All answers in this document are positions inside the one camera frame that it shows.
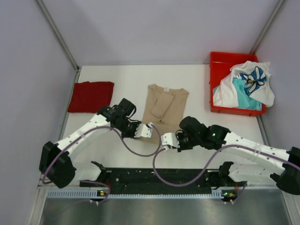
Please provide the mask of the beige t-shirt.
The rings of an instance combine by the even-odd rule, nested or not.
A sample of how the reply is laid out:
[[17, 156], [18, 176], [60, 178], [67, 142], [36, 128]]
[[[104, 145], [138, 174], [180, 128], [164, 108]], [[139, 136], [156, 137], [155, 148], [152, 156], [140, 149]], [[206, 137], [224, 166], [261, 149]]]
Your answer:
[[149, 85], [142, 123], [153, 123], [161, 135], [176, 132], [183, 119], [188, 95], [185, 89]]

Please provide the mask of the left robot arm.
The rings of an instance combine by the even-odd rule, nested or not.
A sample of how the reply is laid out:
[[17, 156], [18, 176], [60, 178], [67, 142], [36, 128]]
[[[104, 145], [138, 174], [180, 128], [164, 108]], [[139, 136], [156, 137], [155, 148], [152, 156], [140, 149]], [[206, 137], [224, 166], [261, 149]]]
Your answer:
[[75, 163], [77, 156], [102, 134], [116, 129], [125, 138], [135, 138], [140, 121], [132, 122], [130, 115], [136, 106], [127, 99], [112, 107], [102, 107], [81, 128], [66, 138], [53, 143], [48, 141], [42, 148], [39, 170], [44, 179], [49, 179], [58, 188], [72, 181], [90, 180], [96, 186], [106, 182], [106, 174], [97, 162]]

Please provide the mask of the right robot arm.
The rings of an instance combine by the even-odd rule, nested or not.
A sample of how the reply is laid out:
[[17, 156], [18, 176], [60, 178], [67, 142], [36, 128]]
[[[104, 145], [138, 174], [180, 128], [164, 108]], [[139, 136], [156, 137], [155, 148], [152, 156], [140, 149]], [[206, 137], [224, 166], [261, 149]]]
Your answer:
[[235, 182], [275, 183], [289, 194], [300, 193], [300, 149], [277, 149], [243, 138], [219, 126], [205, 126], [194, 117], [185, 117], [179, 124], [181, 132], [176, 137], [178, 151], [200, 146], [207, 150], [237, 155], [252, 162], [243, 165], [224, 162], [219, 168], [219, 181], [223, 185]]

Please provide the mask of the folded red t-shirt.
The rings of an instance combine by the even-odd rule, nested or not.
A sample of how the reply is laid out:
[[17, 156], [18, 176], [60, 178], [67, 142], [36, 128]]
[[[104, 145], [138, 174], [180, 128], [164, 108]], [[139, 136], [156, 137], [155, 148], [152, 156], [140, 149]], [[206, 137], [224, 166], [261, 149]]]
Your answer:
[[113, 96], [113, 82], [77, 82], [74, 84], [69, 113], [96, 113], [108, 106]]

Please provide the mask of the teal t-shirt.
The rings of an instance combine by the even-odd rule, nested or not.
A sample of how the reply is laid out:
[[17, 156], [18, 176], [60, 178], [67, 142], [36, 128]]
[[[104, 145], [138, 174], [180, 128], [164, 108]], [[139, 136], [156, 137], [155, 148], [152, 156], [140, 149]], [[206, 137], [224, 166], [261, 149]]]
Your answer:
[[246, 94], [246, 84], [241, 79], [234, 78], [232, 83], [237, 91], [238, 106], [236, 108], [256, 111], [262, 110], [262, 103], [252, 99]]

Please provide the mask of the red plastic bin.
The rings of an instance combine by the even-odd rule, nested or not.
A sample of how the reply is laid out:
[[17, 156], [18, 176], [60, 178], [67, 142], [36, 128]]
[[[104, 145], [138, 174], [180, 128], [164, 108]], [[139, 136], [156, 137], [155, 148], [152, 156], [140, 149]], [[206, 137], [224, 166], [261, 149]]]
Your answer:
[[213, 113], [233, 114], [248, 117], [257, 117], [265, 114], [267, 108], [262, 105], [262, 110], [248, 110], [239, 108], [228, 108], [215, 106], [213, 104], [213, 90], [221, 80], [230, 73], [230, 68], [234, 65], [249, 61], [258, 62], [254, 54], [232, 53], [232, 52], [211, 52], [210, 53], [210, 110]]

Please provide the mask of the white printed t-shirt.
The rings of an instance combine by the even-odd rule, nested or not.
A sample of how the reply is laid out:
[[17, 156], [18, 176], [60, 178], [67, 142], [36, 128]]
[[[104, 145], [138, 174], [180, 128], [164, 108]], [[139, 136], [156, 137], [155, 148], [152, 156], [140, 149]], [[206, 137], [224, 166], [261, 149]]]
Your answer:
[[220, 107], [236, 108], [238, 106], [237, 91], [233, 85], [233, 79], [241, 79], [245, 84], [246, 94], [271, 107], [274, 104], [275, 95], [270, 88], [269, 62], [246, 61], [230, 68], [230, 73], [223, 78], [220, 84], [213, 90], [213, 104]]

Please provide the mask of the aluminium frame rail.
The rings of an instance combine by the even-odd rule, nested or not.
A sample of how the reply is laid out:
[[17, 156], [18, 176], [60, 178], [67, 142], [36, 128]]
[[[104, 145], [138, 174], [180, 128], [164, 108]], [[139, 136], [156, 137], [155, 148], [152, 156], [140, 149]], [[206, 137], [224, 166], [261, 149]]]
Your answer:
[[[48, 184], [48, 185], [38, 185], [37, 186], [38, 189], [59, 189], [58, 187], [54, 186], [53, 184]], [[67, 190], [67, 189], [101, 189], [101, 187], [80, 187], [79, 185], [71, 185], [71, 186], [67, 186], [64, 188], [60, 188], [60, 190]], [[251, 189], [278, 189], [278, 187], [276, 185], [263, 185], [263, 184], [254, 184], [254, 183], [250, 183], [247, 184], [246, 188], [251, 188]]]

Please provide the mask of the right aluminium corner post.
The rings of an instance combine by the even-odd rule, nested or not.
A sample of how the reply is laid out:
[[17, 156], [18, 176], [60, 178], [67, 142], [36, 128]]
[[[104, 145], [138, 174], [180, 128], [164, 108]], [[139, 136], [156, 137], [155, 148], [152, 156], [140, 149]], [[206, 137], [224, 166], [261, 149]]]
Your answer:
[[263, 43], [264, 39], [267, 37], [272, 25], [275, 23], [276, 19], [279, 17], [280, 13], [284, 9], [288, 0], [278, 0], [274, 9], [272, 10], [269, 18], [267, 19], [263, 29], [259, 33], [257, 39], [255, 40], [249, 54], [256, 54], [258, 48]]

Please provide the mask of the aluminium corner post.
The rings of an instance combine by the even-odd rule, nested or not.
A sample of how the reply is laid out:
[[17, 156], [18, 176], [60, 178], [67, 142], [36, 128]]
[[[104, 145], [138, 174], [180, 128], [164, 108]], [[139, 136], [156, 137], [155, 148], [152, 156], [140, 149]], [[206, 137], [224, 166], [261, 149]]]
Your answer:
[[63, 36], [61, 35], [57, 25], [55, 24], [49, 10], [47, 9], [43, 0], [34, 0], [38, 9], [40, 10], [42, 16], [46, 20], [51, 32], [53, 33], [55, 39], [57, 40], [61, 50], [63, 51], [64, 55], [66, 56], [68, 62], [71, 64], [72, 68], [75, 71], [79, 70], [79, 66], [77, 65], [70, 49], [68, 48]]
[[275, 23], [276, 19], [279, 17], [280, 13], [284, 9], [288, 0], [278, 0], [274, 9], [272, 10], [269, 18], [267, 19], [263, 29], [259, 33], [257, 39], [255, 40], [249, 54], [256, 54], [258, 48], [263, 43], [264, 39], [267, 37], [272, 25]]

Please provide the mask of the left aluminium corner post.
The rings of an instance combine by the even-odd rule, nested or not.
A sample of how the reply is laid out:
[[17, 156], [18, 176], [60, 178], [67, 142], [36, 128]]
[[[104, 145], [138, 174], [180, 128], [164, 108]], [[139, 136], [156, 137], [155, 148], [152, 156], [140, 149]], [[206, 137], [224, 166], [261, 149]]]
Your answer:
[[63, 36], [61, 35], [57, 25], [55, 24], [49, 10], [47, 9], [43, 0], [34, 0], [38, 9], [40, 10], [42, 16], [46, 20], [51, 32], [53, 33], [55, 39], [57, 40], [61, 50], [63, 51], [64, 55], [66, 56], [68, 62], [71, 64], [72, 68], [75, 71], [79, 70], [79, 66], [77, 65], [70, 49], [68, 48]]

